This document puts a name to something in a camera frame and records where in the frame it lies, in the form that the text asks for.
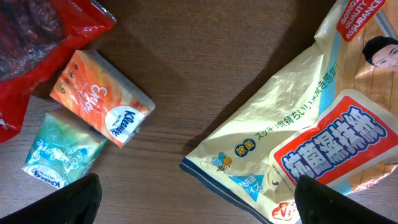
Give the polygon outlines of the yellow wet wipes pack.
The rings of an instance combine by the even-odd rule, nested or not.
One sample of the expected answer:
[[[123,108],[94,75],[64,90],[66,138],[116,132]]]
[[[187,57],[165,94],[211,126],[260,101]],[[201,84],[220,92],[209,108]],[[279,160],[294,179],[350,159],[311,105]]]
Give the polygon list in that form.
[[[337,1],[307,50],[180,163],[262,223],[295,223],[303,175],[347,195],[397,168],[397,1]]]

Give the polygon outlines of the orange Kleenex tissue pack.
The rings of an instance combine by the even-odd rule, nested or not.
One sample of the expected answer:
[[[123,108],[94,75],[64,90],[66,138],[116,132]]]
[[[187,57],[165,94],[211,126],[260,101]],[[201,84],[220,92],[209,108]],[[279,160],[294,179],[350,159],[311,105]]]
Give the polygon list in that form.
[[[50,96],[123,147],[155,103],[95,50],[76,50]]]

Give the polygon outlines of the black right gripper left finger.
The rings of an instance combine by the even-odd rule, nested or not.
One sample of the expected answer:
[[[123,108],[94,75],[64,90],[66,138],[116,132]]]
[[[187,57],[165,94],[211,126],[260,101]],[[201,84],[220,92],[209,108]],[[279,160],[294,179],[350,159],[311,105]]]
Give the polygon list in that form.
[[[35,203],[1,218],[2,224],[92,224],[102,199],[97,174],[88,174]]]

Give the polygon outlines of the red candy bag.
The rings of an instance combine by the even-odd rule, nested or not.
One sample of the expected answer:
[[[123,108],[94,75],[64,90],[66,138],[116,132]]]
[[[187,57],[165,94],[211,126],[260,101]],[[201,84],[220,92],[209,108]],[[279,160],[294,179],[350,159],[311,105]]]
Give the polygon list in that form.
[[[115,23],[96,0],[1,0],[1,142],[20,133],[34,88]]]

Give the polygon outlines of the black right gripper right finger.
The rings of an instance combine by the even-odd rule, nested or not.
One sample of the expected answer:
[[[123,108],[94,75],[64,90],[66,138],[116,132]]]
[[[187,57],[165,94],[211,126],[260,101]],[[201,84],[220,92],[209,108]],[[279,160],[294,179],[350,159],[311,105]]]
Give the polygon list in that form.
[[[299,177],[294,198],[303,224],[397,224],[307,175]]]

